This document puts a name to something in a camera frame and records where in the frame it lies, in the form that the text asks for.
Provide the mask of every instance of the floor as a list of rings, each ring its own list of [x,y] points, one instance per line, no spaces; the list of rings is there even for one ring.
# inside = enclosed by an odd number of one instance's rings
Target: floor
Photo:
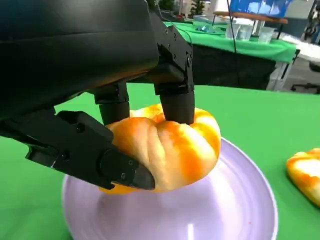
[[[294,65],[292,66],[291,72],[287,78],[287,81],[283,87],[283,91],[291,92],[293,84],[319,84],[320,85],[320,72],[311,71],[309,68],[309,62],[297,58]],[[297,87],[297,93],[314,94],[315,89],[304,89]]]

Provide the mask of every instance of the plate rim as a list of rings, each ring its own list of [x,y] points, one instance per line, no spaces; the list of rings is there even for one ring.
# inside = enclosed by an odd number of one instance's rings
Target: plate rim
[[[266,178],[266,176],[264,175],[264,173],[260,170],[260,168],[256,165],[256,163],[244,152],[242,151],[239,147],[237,147],[236,145],[234,145],[232,142],[230,142],[229,140],[225,139],[224,137],[221,137],[221,143],[225,142],[229,145],[231,145],[232,147],[234,147],[241,155],[243,155],[245,157],[245,159],[257,170],[257,172],[259,173],[259,175],[261,176],[267,190],[269,193],[269,196],[272,200],[272,206],[273,206],[273,215],[274,215],[274,226],[273,226],[273,233],[272,233],[272,237],[270,240],[276,240],[277,239],[277,235],[278,235],[278,230],[279,230],[279,214],[278,214],[278,206],[277,206],[277,201],[274,195],[274,192],[271,188],[271,185],[268,181],[268,179]],[[71,233],[71,235],[73,236],[73,232],[70,228],[69,222],[67,220],[67,215],[66,215],[66,211],[65,211],[65,204],[66,204],[66,189],[67,189],[67,181],[68,179],[73,176],[67,175],[65,174],[63,181],[62,181],[62,191],[61,191],[61,201],[62,201],[62,212],[63,212],[63,216],[64,216],[64,221],[66,223],[66,226],[69,230],[69,232]]]

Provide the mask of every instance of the plastic cup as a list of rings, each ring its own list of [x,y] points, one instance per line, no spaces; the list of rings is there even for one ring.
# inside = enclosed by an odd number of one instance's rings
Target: plastic cup
[[[240,26],[241,26],[240,24],[232,23],[234,39],[237,39],[237,35],[238,35],[238,32],[239,32]],[[232,28],[231,28],[231,23],[229,23],[227,25],[227,27],[226,27],[225,37],[227,39],[232,39],[233,38]]]
[[[272,39],[275,29],[272,27],[263,27],[259,34],[258,42],[268,44]]]
[[[238,32],[237,39],[241,41],[249,41],[253,28],[254,27],[251,25],[241,25]]]

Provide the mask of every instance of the black plastic casing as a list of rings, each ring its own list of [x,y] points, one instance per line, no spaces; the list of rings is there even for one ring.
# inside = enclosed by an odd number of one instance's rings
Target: black plastic casing
[[[144,0],[1,0],[0,121],[159,61]]]

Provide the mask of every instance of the wire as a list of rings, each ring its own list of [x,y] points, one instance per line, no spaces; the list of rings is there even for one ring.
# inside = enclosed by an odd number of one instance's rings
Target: wire
[[[230,27],[231,27],[231,32],[232,32],[232,38],[233,38],[233,47],[234,47],[234,61],[235,61],[235,70],[236,70],[236,78],[237,78],[237,85],[239,86],[240,84],[240,77],[239,77],[239,66],[238,66],[238,55],[237,55],[237,46],[236,46],[236,38],[235,38],[235,33],[234,33],[234,27],[233,27],[233,21],[231,20],[231,11],[230,11],[230,4],[229,0],[226,0],[227,5],[228,5],[228,14],[230,18]]]

